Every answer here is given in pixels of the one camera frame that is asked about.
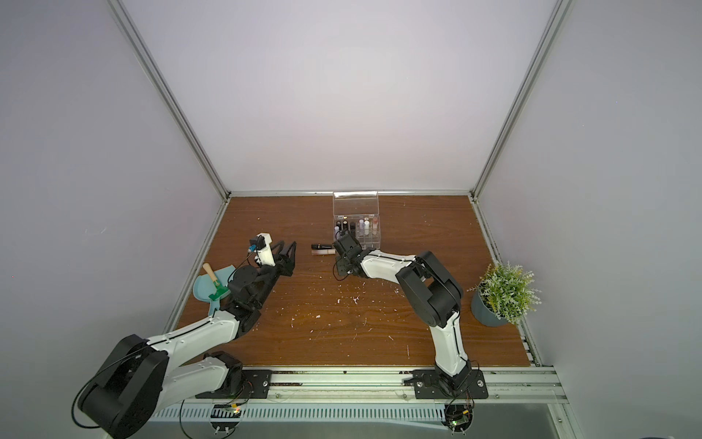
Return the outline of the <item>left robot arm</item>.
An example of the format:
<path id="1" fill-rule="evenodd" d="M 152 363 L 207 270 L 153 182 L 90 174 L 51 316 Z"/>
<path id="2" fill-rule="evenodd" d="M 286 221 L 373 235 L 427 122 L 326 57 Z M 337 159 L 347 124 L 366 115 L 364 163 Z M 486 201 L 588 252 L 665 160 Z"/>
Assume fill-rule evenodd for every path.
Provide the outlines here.
<path id="1" fill-rule="evenodd" d="M 100 369 L 77 392 L 71 412 L 83 412 L 91 428 L 128 438 L 160 410 L 199 396 L 238 396 L 242 364 L 218 347 L 243 337 L 282 276 L 294 273 L 296 243 L 271 242 L 267 233 L 250 240 L 254 264 L 242 262 L 225 279 L 203 266 L 213 285 L 213 310 L 181 329 L 120 340 Z"/>

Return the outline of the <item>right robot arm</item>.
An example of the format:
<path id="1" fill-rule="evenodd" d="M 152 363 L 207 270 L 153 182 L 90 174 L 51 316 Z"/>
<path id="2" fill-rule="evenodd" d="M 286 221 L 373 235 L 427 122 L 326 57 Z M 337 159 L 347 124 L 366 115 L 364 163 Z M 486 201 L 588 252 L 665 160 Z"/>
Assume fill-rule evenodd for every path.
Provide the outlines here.
<path id="1" fill-rule="evenodd" d="M 464 349 L 460 317 L 464 290 L 432 252 L 387 254 L 364 249 L 352 235 L 334 241 L 336 272 L 395 283 L 415 314 L 429 327 L 439 378 L 452 391 L 469 382 L 471 361 Z"/>

